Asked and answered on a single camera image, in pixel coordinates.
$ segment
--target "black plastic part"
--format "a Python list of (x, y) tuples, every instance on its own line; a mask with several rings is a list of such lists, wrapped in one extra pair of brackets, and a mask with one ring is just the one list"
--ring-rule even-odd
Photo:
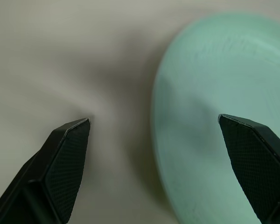
[(280, 139), (267, 126), (221, 114), (218, 118), (232, 169), (264, 224), (280, 224)]
[(55, 129), (0, 198), (0, 224), (65, 224), (81, 184), (91, 123)]

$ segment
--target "mint green plate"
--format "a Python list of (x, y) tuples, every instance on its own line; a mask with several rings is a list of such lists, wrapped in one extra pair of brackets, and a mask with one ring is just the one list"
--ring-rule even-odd
[(182, 224), (260, 224), (230, 164), (217, 117), (252, 119), (280, 137), (280, 24), (220, 14), (169, 46), (154, 84), (154, 149)]

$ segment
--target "white surface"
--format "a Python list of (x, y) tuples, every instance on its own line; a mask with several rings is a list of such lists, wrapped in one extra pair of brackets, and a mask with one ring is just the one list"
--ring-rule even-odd
[(0, 0), (0, 196), (50, 131), (94, 115), (70, 224), (176, 224), (149, 138), (152, 82), (187, 23), (280, 0)]

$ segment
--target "textured rubber pad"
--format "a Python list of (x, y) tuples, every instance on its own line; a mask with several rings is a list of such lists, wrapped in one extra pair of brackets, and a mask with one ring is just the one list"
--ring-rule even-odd
[(62, 223), (67, 223), (82, 180), (90, 123), (71, 129), (51, 164), (45, 186)]
[(254, 212), (263, 221), (280, 202), (280, 161), (252, 126), (234, 118), (221, 116), (219, 124), (233, 171)]

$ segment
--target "white tabletop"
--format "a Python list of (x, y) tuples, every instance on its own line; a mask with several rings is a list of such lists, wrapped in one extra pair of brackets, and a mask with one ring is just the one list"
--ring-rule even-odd
[(0, 0), (0, 196), (49, 133), (94, 116), (70, 224), (176, 224), (150, 142), (150, 96), (172, 37), (280, 0)]

